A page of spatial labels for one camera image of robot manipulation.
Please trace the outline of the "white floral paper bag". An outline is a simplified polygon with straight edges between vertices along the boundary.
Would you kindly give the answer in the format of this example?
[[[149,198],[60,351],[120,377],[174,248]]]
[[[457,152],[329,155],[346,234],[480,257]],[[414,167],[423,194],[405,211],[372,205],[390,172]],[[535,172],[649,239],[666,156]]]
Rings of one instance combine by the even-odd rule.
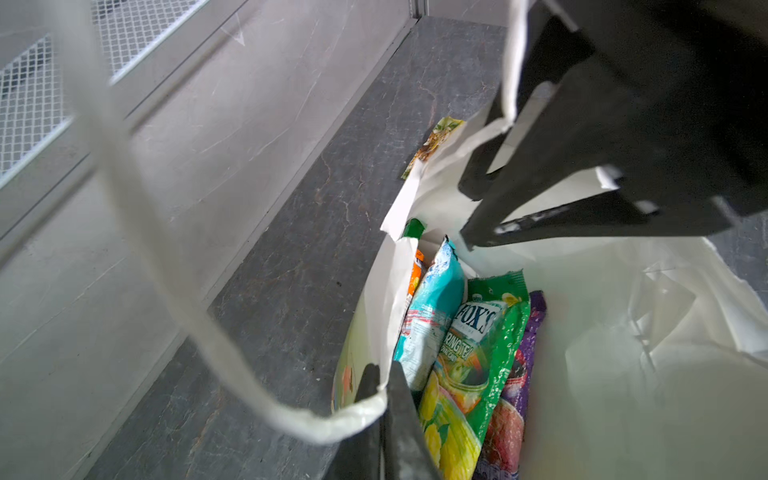
[[[48,14],[60,39],[90,31],[77,1],[53,1]],[[418,247],[404,236],[406,223],[417,218],[429,233],[458,237],[469,213],[456,191],[458,171],[472,148],[510,128],[509,118],[486,127],[472,119],[409,175],[382,223],[385,239],[347,337],[352,394],[323,417],[276,400],[200,305],[142,182],[109,83],[76,80],[71,96],[125,233],[219,381],[263,423],[307,443],[339,446],[382,424]],[[707,240],[544,240],[489,253],[461,246],[459,259],[464,272],[483,276],[521,267],[547,298],[524,478],[766,477],[767,312]],[[379,366],[377,392],[356,401],[368,364]]]

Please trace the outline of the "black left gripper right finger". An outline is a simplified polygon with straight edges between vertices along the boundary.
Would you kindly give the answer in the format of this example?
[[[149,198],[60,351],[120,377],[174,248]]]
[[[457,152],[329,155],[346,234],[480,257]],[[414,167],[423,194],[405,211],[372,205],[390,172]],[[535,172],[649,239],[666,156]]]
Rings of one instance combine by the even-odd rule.
[[[441,479],[427,448],[402,365],[393,361],[381,425],[381,478]]]

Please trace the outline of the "yellow chips snack bag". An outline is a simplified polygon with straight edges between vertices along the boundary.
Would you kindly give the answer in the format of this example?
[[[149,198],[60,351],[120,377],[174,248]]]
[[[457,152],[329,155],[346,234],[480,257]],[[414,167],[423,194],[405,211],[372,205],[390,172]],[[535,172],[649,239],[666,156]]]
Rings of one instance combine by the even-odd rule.
[[[437,149],[450,138],[453,132],[464,124],[464,120],[455,119],[449,116],[440,119],[434,125],[425,142],[411,158],[410,162],[401,175],[401,179],[406,180],[408,178],[417,162],[426,163],[437,151]]]

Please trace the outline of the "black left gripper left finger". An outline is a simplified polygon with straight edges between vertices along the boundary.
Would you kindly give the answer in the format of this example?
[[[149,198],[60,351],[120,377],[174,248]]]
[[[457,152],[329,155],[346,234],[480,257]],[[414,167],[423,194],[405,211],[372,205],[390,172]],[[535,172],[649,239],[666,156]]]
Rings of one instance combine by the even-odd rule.
[[[355,400],[365,400],[377,392],[379,366],[366,365]],[[342,441],[326,471],[324,480],[380,479],[381,426],[375,420],[362,432]]]

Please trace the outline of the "green Fox's candy bag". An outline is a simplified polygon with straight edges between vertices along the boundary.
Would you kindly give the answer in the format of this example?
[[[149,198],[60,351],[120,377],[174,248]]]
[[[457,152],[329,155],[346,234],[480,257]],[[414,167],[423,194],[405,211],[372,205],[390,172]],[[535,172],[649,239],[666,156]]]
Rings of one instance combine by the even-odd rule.
[[[468,281],[418,406],[444,479],[470,479],[530,315],[521,270]]]

